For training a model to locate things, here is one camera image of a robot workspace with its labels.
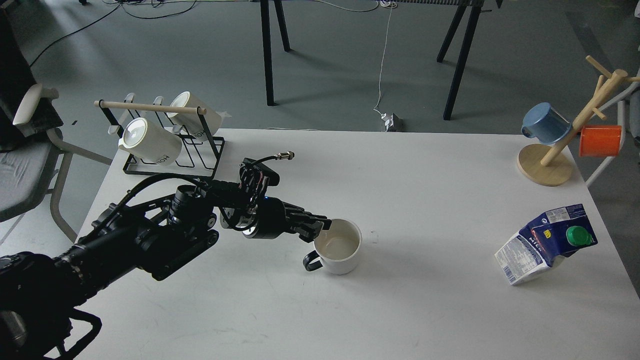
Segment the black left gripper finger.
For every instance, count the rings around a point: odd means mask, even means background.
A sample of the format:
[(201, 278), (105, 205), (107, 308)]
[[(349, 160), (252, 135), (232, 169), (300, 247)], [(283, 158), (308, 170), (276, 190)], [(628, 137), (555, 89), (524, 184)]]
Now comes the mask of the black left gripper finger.
[(300, 210), (292, 213), (293, 231), (322, 231), (329, 230), (333, 221), (324, 215)]
[(311, 243), (317, 239), (322, 230), (323, 225), (297, 225), (292, 228), (292, 231), (298, 234), (298, 237), (306, 243)]

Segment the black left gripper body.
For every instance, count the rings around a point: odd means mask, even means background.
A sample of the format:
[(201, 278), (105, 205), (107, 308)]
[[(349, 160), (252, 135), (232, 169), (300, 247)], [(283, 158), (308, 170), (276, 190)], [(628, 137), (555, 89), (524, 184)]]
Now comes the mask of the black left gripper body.
[(276, 197), (266, 197), (258, 205), (256, 221), (242, 231), (247, 239), (276, 239), (279, 235), (293, 234), (287, 216), (298, 212), (301, 207), (287, 203)]

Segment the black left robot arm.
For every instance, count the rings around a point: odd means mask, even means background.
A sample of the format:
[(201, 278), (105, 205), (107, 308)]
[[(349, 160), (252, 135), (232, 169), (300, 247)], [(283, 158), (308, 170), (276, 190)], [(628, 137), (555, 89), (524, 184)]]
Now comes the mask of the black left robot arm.
[(244, 158), (238, 182), (152, 175), (111, 203), (61, 255), (2, 256), (1, 358), (45, 360), (57, 349), (60, 360), (73, 360), (102, 328), (101, 319), (80, 305), (134, 269), (157, 281), (168, 278), (217, 243), (217, 221), (247, 239), (288, 233), (311, 243), (329, 230), (331, 219), (266, 195), (280, 177), (265, 162), (293, 157)]

